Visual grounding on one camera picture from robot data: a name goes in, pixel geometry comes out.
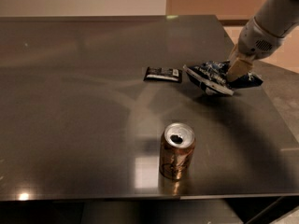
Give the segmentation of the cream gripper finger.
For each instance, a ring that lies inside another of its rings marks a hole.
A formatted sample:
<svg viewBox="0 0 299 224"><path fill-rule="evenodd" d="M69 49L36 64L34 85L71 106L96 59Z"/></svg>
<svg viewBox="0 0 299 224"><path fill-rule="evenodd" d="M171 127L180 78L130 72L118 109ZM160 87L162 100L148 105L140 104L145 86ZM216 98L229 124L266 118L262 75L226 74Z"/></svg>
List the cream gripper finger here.
<svg viewBox="0 0 299 224"><path fill-rule="evenodd" d="M229 68L226 73L228 82L233 82L244 76L253 67L253 56L243 54L239 51L239 47L235 44L229 56Z"/></svg>

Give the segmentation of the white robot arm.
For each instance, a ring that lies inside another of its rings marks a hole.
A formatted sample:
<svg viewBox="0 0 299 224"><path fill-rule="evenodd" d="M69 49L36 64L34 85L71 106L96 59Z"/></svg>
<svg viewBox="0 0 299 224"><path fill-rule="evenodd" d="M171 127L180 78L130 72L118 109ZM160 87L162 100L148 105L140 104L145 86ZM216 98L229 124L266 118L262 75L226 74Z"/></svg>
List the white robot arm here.
<svg viewBox="0 0 299 224"><path fill-rule="evenodd" d="M241 30L229 56L229 82L244 76L256 60L271 56L299 23L299 0L266 0Z"/></svg>

